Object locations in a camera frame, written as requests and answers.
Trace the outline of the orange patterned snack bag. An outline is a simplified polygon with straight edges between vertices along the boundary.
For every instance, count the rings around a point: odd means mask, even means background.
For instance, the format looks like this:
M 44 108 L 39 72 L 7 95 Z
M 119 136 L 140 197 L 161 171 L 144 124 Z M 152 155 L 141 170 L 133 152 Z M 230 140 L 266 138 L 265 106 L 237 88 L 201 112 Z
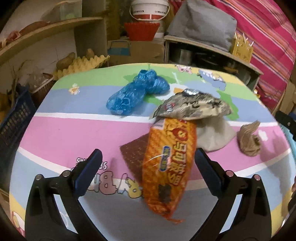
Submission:
M 175 212 L 190 178 L 197 147 L 196 124 L 163 118 L 149 130 L 142 164 L 142 194 L 151 211 L 174 223 Z

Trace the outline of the maroon scouring pad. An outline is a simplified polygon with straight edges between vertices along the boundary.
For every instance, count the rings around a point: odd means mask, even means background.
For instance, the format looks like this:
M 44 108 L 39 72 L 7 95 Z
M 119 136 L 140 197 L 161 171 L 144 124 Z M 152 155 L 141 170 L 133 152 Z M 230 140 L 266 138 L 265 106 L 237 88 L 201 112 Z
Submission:
M 149 134 L 120 146 L 122 157 L 135 180 L 142 185 L 142 164 L 147 149 Z

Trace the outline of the crumpled brown paper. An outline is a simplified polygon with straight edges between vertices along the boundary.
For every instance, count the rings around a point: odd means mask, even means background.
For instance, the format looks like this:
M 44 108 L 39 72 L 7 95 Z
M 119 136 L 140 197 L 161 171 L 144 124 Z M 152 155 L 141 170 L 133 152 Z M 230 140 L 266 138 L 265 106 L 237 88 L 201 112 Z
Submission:
M 256 120 L 253 123 L 241 126 L 237 132 L 237 142 L 240 151 L 249 157 L 257 156 L 260 153 L 260 138 L 255 134 L 259 125 L 260 121 Z

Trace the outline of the beige paper wrapper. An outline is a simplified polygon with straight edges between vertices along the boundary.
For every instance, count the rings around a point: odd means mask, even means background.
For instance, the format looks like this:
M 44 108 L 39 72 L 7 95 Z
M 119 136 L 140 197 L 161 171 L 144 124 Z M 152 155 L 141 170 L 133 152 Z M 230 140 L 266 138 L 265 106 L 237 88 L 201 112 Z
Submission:
M 224 148 L 236 136 L 236 131 L 220 116 L 196 121 L 197 147 L 206 152 Z

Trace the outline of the yellow utensil holder box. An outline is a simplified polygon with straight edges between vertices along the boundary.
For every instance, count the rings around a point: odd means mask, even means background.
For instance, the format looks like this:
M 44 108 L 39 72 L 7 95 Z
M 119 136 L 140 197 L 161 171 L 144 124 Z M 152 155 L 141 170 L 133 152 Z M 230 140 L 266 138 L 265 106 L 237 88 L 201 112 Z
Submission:
M 239 59 L 250 63 L 253 54 L 253 44 L 254 42 L 249 42 L 245 34 L 241 35 L 235 32 L 230 53 Z

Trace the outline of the grey black snack bag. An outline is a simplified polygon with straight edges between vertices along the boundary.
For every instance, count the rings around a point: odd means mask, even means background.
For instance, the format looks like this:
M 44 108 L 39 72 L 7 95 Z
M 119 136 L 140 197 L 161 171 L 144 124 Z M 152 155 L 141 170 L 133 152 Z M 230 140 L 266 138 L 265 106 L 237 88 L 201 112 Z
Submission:
M 227 102 L 209 93 L 186 88 L 165 100 L 153 117 L 193 121 L 229 114 L 232 114 L 232 108 Z

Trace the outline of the colourful cartoon tablecloth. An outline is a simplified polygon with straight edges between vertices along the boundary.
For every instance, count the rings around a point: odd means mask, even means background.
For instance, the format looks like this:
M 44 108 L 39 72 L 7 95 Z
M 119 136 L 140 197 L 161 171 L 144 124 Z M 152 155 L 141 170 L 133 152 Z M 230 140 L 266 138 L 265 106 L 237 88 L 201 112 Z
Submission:
M 106 108 L 112 94 L 132 82 L 140 70 L 153 69 L 170 90 L 151 95 L 130 116 L 113 115 Z M 189 240 L 202 225 L 217 199 L 198 169 L 191 172 L 184 196 L 174 213 L 175 225 L 153 213 L 120 152 L 149 132 L 159 105 L 190 88 L 226 101 L 233 113 L 225 120 L 238 131 L 259 121 L 261 152 L 249 157 L 237 141 L 210 152 L 210 159 L 237 176 L 258 174 L 271 210 L 272 231 L 287 216 L 295 161 L 280 126 L 264 104 L 236 76 L 224 72 L 173 64 L 126 64 L 67 75 L 59 79 L 33 116 L 16 152 L 10 183 L 11 221 L 25 232 L 25 212 L 34 178 L 56 177 L 88 158 L 94 149 L 103 154 L 102 165 L 86 194 L 79 199 L 92 222 L 108 240 Z

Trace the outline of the dark blue plastic crate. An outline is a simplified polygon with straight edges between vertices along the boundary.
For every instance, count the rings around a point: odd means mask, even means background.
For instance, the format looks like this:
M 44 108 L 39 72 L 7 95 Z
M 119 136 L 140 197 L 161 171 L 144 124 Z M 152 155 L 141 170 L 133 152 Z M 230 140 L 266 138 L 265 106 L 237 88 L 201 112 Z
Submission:
M 1 161 L 11 158 L 36 112 L 29 86 L 18 84 L 16 92 L 16 103 L 1 123 Z

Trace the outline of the wooden low cabinet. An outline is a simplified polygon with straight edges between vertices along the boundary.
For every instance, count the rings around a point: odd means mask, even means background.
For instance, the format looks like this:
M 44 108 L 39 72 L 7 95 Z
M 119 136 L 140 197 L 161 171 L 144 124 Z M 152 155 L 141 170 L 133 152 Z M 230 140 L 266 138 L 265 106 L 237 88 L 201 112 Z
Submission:
M 229 52 L 186 38 L 166 35 L 165 63 L 217 70 L 238 77 L 254 90 L 263 72 Z

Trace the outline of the blue plastic shoe cover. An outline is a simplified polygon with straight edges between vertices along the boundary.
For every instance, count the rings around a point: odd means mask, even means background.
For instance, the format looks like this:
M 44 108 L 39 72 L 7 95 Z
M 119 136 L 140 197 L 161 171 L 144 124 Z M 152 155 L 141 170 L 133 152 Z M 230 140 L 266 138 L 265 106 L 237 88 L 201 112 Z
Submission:
M 131 115 L 142 104 L 146 95 L 163 95 L 170 90 L 169 83 L 153 70 L 140 70 L 133 81 L 109 97 L 106 107 L 113 114 Z

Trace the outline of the yellow egg tray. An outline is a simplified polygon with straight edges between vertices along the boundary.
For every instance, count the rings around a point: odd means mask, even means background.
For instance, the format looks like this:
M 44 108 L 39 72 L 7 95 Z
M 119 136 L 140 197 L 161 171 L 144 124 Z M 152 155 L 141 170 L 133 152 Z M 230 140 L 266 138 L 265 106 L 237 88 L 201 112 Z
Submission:
M 93 58 L 88 60 L 85 56 L 82 58 L 78 57 L 73 60 L 73 62 L 63 70 L 56 70 L 53 73 L 54 80 L 59 80 L 60 78 L 74 73 L 85 72 L 95 68 L 102 67 L 105 63 L 108 62 L 110 56 L 95 55 Z

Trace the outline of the red plastic basket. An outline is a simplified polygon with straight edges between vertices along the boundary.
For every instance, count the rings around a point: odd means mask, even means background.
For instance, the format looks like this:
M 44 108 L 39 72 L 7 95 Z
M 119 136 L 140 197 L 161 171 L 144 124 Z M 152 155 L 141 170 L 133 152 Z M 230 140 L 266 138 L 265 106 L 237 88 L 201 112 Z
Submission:
M 130 41 L 152 41 L 159 27 L 160 23 L 125 23 L 125 30 Z

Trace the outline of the white plastic bucket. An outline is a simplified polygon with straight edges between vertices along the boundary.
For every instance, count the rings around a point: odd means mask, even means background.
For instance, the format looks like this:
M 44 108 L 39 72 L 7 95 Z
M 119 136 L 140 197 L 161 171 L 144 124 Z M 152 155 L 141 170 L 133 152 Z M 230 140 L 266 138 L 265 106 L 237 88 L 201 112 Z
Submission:
M 129 13 L 138 21 L 160 21 L 170 11 L 169 1 L 165 0 L 137 0 L 132 1 Z

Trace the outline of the cardboard box under basket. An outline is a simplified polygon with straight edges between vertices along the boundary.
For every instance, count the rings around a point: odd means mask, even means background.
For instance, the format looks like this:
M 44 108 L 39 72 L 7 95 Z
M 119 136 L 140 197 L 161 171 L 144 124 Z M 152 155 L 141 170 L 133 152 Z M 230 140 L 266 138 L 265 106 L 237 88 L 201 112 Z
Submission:
M 154 41 L 108 41 L 107 54 L 111 66 L 130 63 L 164 63 L 164 43 Z

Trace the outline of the wooden wall shelf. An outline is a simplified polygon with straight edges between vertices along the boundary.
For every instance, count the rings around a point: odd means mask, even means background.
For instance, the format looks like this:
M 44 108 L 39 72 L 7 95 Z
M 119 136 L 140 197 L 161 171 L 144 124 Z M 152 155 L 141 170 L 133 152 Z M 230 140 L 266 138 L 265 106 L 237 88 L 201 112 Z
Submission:
M 105 1 L 82 1 L 82 16 L 49 24 L 16 39 L 1 51 L 1 82 L 12 80 L 12 71 L 25 60 L 27 70 L 53 68 L 68 53 L 82 57 L 87 49 L 107 54 Z

